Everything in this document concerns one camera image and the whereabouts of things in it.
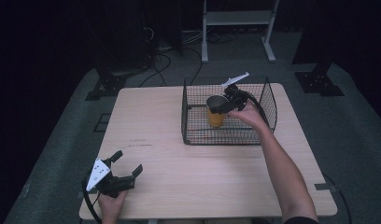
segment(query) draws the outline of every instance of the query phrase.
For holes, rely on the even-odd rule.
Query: black stand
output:
[[[97,101],[100,97],[118,96],[118,93],[126,85],[126,80],[128,77],[144,73],[148,70],[148,66],[138,69],[122,68],[108,69],[106,66],[100,67],[96,66],[99,79],[94,86],[92,91],[89,91],[85,101]],[[114,76],[112,73],[124,73],[120,76]]]
[[[317,63],[312,72],[296,72],[295,76],[305,93],[319,93],[321,96],[344,96],[340,88],[333,85],[327,75],[331,62]]]

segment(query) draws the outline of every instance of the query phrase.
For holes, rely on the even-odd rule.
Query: black cable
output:
[[[147,77],[138,87],[142,87],[144,85],[144,83],[146,83],[150,78],[152,78],[152,77],[154,77],[154,76],[156,76],[158,74],[161,74],[162,71],[164,71],[166,68],[168,68],[168,66],[170,66],[170,64],[171,64],[170,57],[168,57],[167,55],[164,55],[164,54],[157,54],[157,55],[165,57],[168,60],[168,64],[162,70],[159,70],[156,73],[154,73],[154,74],[150,75],[149,77]]]
[[[237,39],[237,34],[230,34],[230,35],[233,35],[233,37],[230,37],[228,34],[222,35],[218,33],[213,33],[207,37],[207,41],[209,44],[223,45]]]
[[[200,59],[200,60],[199,60],[199,62],[200,62],[200,66],[199,66],[199,68],[197,69],[196,74],[194,74],[194,76],[193,76],[193,78],[192,78],[192,80],[191,80],[191,82],[190,82],[190,85],[192,85],[194,79],[197,78],[197,76],[199,75],[200,70],[202,70],[202,66],[203,66],[203,63],[202,63],[202,56],[200,55],[200,53],[199,53],[198,51],[196,51],[196,50],[194,50],[194,49],[188,49],[188,48],[184,48],[184,49],[187,49],[187,50],[190,50],[190,51],[195,52],[195,53],[197,54],[197,56],[199,57],[199,59]]]
[[[101,218],[99,218],[97,213],[95,213],[94,207],[93,207],[91,199],[89,197],[89,193],[86,190],[86,185],[87,185],[86,181],[87,181],[87,178],[90,176],[91,173],[92,173],[92,169],[88,173],[85,174],[85,177],[82,180],[82,192],[83,192],[83,197],[85,199],[85,203],[86,203],[86,205],[88,205],[88,208],[89,208],[90,212],[92,213],[92,216],[94,217],[94,219],[97,221],[98,224],[101,224]]]
[[[231,1],[231,0],[226,0],[226,4],[225,4],[225,7],[224,7],[223,11],[225,11],[225,10],[227,9],[227,7],[228,7],[230,1]],[[221,11],[223,2],[224,2],[224,0],[221,0],[220,3],[219,3],[218,8],[217,8],[216,10],[213,10],[213,11]],[[210,28],[208,28],[208,30],[206,31],[207,34],[209,34],[210,31],[212,31],[212,30],[214,29],[214,27],[215,27],[215,26],[210,26]],[[195,31],[194,33],[198,33],[198,34],[197,34],[197,35],[194,35],[193,37],[191,37],[191,38],[189,38],[189,39],[187,39],[187,40],[184,40],[184,41],[182,42],[182,46],[191,45],[191,44],[198,44],[198,43],[202,42],[202,31]],[[217,44],[224,44],[224,43],[233,41],[233,40],[235,40],[235,39],[237,38],[237,35],[234,34],[234,38],[229,38],[228,36],[227,36],[227,38],[228,38],[227,40],[222,41],[221,43],[217,43]],[[165,52],[167,52],[167,51],[171,51],[172,49],[173,49],[173,48],[158,49],[158,51],[159,51],[160,53],[165,53]]]
[[[330,180],[330,182],[333,184],[333,186],[336,188],[337,192],[339,192],[339,195],[341,196],[342,200],[343,200],[343,203],[345,204],[345,207],[346,207],[346,211],[347,211],[347,216],[348,216],[348,223],[351,224],[353,223],[353,218],[351,217],[351,213],[350,213],[350,207],[348,206],[347,204],[347,200],[345,198],[345,195],[342,193],[341,190],[339,190],[337,187],[336,187],[336,184],[335,182],[333,182],[333,180],[325,175],[324,173],[322,173],[322,175],[324,175],[325,178],[327,178],[328,180]]]
[[[94,203],[92,203],[92,205],[94,205],[98,201],[98,198],[100,197],[100,194],[101,194],[101,192],[98,191],[97,198],[95,198]]]
[[[168,57],[168,56],[166,56],[166,55],[162,55],[162,54],[159,54],[159,56],[164,56],[164,57],[166,57],[168,60],[169,60],[169,62],[171,62],[171,59]],[[162,71],[159,71],[158,70],[158,68],[156,67],[156,63],[154,63],[153,64],[153,67],[155,68],[155,71],[157,72],[157,73],[159,73],[159,76],[161,76],[161,78],[162,78],[162,84],[161,84],[161,86],[164,84],[165,86],[167,86],[167,83],[165,82],[165,79],[164,79],[164,77],[163,77],[163,75],[162,75]]]

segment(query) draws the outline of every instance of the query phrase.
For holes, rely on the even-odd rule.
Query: wire basket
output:
[[[213,128],[208,124],[207,98],[223,95],[228,78],[209,77],[192,80],[186,78],[182,95],[181,132],[187,145],[260,145],[253,129],[236,118],[226,117],[223,125]],[[271,132],[275,131],[277,108],[275,97],[267,77],[247,77],[236,82],[236,86],[254,95],[261,104]]]

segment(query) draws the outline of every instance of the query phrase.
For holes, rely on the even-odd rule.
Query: white shelf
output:
[[[206,25],[269,24],[271,10],[207,12]]]
[[[275,23],[280,0],[274,0],[272,10],[258,11],[207,11],[207,0],[204,1],[203,9],[203,41],[202,41],[202,63],[208,63],[207,26],[211,25],[263,25],[267,24],[266,36],[262,38],[262,44],[266,51],[269,62],[275,62],[275,55],[270,47],[270,36]]]

